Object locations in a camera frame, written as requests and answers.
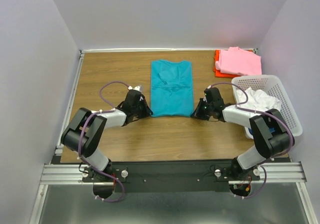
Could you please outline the teal t shirt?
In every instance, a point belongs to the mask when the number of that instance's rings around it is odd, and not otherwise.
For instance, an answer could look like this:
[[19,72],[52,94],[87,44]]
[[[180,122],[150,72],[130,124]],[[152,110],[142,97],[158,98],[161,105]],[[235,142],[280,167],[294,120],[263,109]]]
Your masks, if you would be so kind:
[[192,63],[151,62],[150,107],[153,117],[190,117],[194,111]]

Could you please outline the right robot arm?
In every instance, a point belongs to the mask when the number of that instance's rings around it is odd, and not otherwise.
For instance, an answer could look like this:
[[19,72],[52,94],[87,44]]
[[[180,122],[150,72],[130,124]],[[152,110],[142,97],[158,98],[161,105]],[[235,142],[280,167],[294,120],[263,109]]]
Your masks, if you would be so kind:
[[231,161],[229,172],[234,179],[247,176],[255,166],[286,154],[294,144],[294,137],[277,109],[250,110],[239,104],[225,103],[216,87],[204,91],[204,98],[191,114],[191,118],[233,123],[252,131],[254,145]]

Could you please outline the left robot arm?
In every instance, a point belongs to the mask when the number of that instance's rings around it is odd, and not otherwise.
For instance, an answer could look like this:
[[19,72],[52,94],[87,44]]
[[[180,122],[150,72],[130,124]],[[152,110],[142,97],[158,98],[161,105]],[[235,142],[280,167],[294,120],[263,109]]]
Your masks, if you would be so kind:
[[98,147],[104,130],[123,127],[152,115],[153,112],[142,92],[131,89],[128,90],[125,100],[110,110],[78,109],[62,133],[60,142],[90,165],[99,181],[106,181],[113,169],[111,160]]

